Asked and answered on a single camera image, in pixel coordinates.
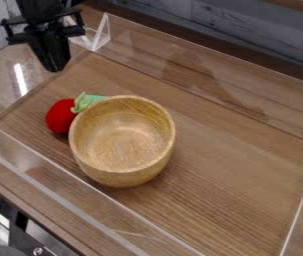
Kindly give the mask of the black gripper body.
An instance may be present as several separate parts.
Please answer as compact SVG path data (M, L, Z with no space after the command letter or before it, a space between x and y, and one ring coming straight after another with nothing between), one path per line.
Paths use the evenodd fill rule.
M82 9L64 0L15 1L20 14L0 21L11 45L42 39L50 32L66 38L86 34Z

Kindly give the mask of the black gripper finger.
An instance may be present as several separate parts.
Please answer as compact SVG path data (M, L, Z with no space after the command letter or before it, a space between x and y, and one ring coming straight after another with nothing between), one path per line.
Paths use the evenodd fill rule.
M48 35L48 58L51 63L51 72L59 72L64 69L70 59L70 43L64 35L51 33Z
M52 70L52 64L50 59L50 51L47 47L47 41L43 36L39 35L28 35L27 36L27 43L42 63L44 68L51 71Z

